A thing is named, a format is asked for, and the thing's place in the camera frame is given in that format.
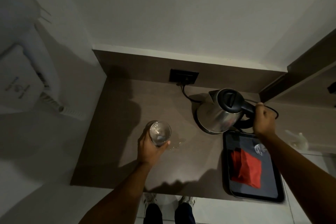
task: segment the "leg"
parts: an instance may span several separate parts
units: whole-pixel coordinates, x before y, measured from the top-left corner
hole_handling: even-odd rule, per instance
[[[193,208],[194,197],[182,197],[181,204],[175,211],[175,224],[195,224]]]
[[[143,224],[163,224],[162,213],[157,204],[148,205]]]

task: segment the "shoe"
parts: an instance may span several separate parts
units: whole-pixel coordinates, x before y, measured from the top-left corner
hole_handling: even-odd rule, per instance
[[[181,200],[179,201],[179,204],[182,203],[188,203],[191,207],[194,206],[195,202],[196,202],[197,197],[187,197],[187,196],[183,196],[181,198]]]
[[[145,204],[145,212],[146,212],[146,209],[150,204],[157,203],[156,193],[143,193],[143,197],[144,197],[143,203]]]

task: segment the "kettle lid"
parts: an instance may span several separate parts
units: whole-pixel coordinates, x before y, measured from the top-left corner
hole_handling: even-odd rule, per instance
[[[217,101],[219,106],[228,113],[239,113],[245,100],[238,91],[223,89],[218,93]]]

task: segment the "brown counter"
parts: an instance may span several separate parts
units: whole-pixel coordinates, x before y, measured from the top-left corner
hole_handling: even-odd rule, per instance
[[[213,89],[186,86],[201,100]],[[257,94],[242,93],[258,100]],[[168,83],[108,78],[101,93],[71,184],[115,188],[136,165],[145,125],[162,120],[171,144],[150,172],[145,190],[162,194],[238,200],[222,183],[222,135],[208,135],[193,119],[197,104]]]

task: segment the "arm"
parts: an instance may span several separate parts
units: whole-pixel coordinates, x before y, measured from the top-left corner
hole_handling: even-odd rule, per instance
[[[256,105],[253,130],[312,223],[336,223],[336,179],[275,134],[274,114]]]
[[[125,223],[133,224],[145,181],[152,166],[170,144],[157,148],[146,131],[138,144],[138,165],[111,193],[100,200],[81,219],[79,224]]]

